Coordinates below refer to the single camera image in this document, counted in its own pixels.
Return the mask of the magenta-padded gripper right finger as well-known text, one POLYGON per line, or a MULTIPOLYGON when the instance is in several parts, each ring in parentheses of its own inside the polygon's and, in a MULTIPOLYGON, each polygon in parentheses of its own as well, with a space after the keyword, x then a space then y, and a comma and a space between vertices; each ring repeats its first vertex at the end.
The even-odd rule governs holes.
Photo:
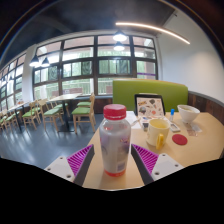
POLYGON ((183 166, 168 154, 158 155, 135 144, 131 145, 131 154, 145 185, 183 169, 183 166))

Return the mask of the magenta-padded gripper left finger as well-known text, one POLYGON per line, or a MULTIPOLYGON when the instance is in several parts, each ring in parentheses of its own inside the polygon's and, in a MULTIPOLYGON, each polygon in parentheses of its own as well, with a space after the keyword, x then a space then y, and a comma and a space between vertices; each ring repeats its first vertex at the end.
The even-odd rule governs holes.
POLYGON ((59 156, 45 171, 82 186, 94 154, 94 145, 91 144, 68 157, 59 156))

